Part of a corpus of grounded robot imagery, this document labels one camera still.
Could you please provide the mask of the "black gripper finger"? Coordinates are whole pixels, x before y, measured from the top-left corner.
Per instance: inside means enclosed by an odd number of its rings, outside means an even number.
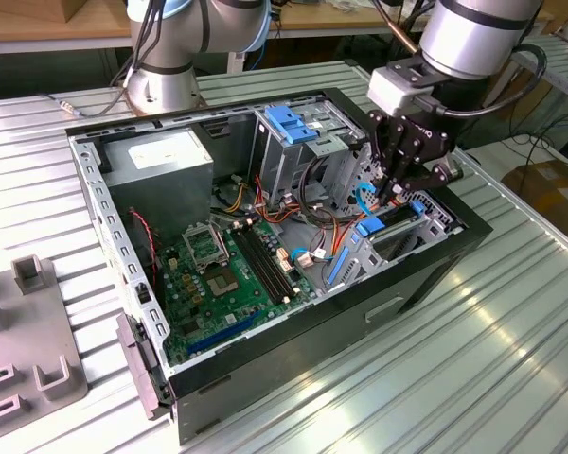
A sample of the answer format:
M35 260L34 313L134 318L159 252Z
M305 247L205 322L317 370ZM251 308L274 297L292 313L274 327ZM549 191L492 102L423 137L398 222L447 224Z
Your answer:
M457 162L436 162L430 169L417 166L393 184L392 199L401 194L411 194L417 191L443 187L460 180L463 170Z
M387 195L387 163L386 163L386 146L388 134L388 119L387 116L380 110L371 110L369 113L370 121L370 147L372 161L378 165L380 177L374 183L376 188L376 195L379 199L379 204L387 204L389 196Z

